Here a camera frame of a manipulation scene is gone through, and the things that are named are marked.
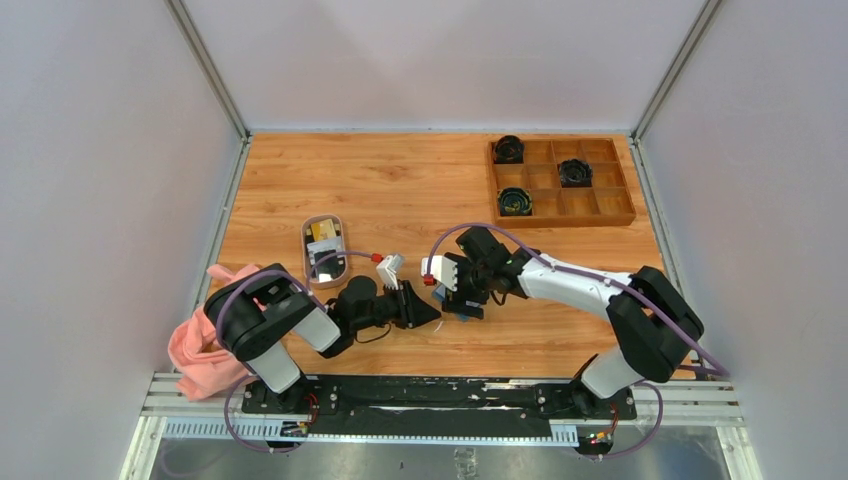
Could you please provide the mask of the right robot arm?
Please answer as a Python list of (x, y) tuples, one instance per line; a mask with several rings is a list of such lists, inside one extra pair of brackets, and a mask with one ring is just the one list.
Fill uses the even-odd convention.
[(704, 325), (661, 270), (602, 271), (558, 260), (495, 225), (471, 222), (455, 229), (459, 253), (432, 249), (422, 258), (426, 284), (478, 304), (494, 293), (553, 301), (611, 326), (616, 346), (591, 357), (563, 393), (547, 395), (547, 412), (596, 417), (640, 381), (667, 382), (700, 349)]

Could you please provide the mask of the black VIP card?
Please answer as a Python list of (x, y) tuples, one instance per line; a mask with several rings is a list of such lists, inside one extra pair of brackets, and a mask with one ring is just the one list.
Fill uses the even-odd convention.
[(318, 283), (332, 282), (339, 279), (345, 269), (346, 264), (343, 258), (332, 257), (326, 261), (317, 261), (310, 270), (310, 280)]

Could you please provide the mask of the blue leather card holder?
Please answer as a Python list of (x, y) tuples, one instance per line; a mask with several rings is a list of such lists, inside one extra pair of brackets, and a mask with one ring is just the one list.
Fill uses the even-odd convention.
[[(442, 302), (446, 299), (446, 288), (444, 285), (438, 285), (431, 293), (431, 296), (436, 300), (436, 302), (441, 305)], [(469, 321), (469, 317), (466, 315), (462, 315), (459, 313), (454, 313), (454, 316), (462, 323), (466, 323)]]

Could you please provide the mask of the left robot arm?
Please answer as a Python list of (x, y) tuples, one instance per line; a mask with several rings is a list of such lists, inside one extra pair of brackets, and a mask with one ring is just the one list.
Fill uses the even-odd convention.
[(305, 375), (282, 343), (293, 332), (324, 358), (358, 342), (358, 333), (377, 327), (414, 329), (441, 317), (408, 281), (384, 287), (367, 276), (348, 280), (337, 297), (321, 306), (279, 263), (213, 293), (202, 307), (218, 343), (268, 389), (283, 413), (306, 400)]

